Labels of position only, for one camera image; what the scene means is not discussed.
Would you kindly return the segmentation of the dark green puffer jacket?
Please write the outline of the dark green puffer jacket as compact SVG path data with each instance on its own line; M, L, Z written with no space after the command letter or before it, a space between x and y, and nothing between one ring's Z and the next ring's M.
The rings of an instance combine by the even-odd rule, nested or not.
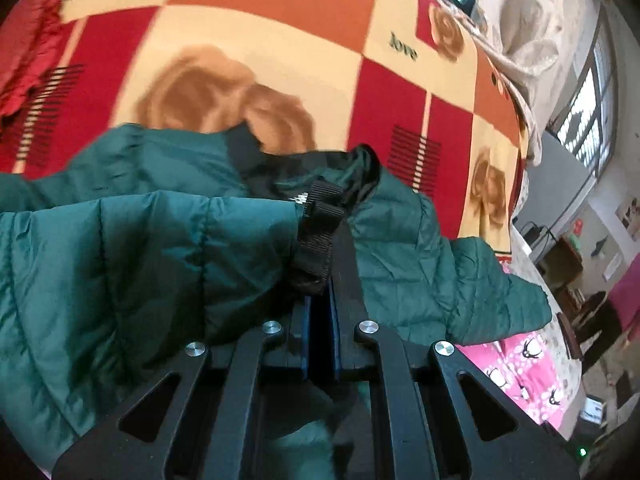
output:
M349 227L368 315L405 340L481 344L551 318L540 287L372 148L269 155L247 126L126 125L50 177L1 178L1 416L51 468L186 344L232 341L324 281L319 238Z

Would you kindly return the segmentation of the window with lattice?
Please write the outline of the window with lattice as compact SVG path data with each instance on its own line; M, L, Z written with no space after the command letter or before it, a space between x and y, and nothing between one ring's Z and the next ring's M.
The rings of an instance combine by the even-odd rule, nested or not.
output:
M600 6L576 89L549 125L555 139L596 179L614 152L619 88L612 28Z

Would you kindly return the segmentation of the red heart-shaped pillow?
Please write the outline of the red heart-shaped pillow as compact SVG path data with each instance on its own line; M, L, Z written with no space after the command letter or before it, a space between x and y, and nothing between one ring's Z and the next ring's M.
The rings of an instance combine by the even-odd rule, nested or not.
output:
M1 25L1 117L17 113L53 66L62 0L20 0Z

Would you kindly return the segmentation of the pink penguin quilt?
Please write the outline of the pink penguin quilt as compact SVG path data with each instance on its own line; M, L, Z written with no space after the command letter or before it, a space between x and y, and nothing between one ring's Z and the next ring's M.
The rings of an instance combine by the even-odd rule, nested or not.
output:
M534 332L458 349L534 422L560 428L582 382L582 363L570 355L561 308L529 256L513 247L511 260L502 266L542 288L552 321Z

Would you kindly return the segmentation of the beige floral bed sheet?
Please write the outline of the beige floral bed sheet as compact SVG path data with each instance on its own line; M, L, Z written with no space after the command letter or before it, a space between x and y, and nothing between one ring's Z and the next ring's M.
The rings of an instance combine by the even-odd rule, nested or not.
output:
M474 35L510 80L529 132L527 159L542 161L542 133L559 103L591 0L476 0Z

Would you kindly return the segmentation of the red orange rose blanket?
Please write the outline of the red orange rose blanket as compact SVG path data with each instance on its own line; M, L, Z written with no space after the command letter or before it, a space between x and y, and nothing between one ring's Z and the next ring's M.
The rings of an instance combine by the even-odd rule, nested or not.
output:
M1 117L1 168L52 174L125 122L246 122L272 154L365 143L442 232L511 255L528 131L440 0L62 0L53 66Z

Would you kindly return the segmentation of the grey refrigerator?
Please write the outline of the grey refrigerator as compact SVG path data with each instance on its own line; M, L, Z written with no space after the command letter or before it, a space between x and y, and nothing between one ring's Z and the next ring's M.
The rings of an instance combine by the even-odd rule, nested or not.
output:
M591 178L589 170L550 132L545 131L541 140L541 163L526 169L528 195L514 221L522 234L533 226L553 229Z

